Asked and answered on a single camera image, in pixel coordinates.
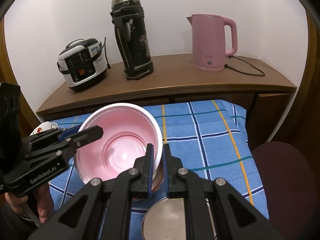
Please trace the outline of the person left hand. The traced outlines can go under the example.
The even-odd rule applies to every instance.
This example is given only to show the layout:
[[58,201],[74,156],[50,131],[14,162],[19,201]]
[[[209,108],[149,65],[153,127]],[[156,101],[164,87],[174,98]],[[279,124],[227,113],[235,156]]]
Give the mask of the person left hand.
[[45,223],[54,213],[54,202],[50,194],[49,184],[46,183],[37,190],[21,198],[16,197],[13,193],[5,193],[5,200],[11,209],[18,215],[31,218],[26,206],[29,210],[38,215],[40,223]]

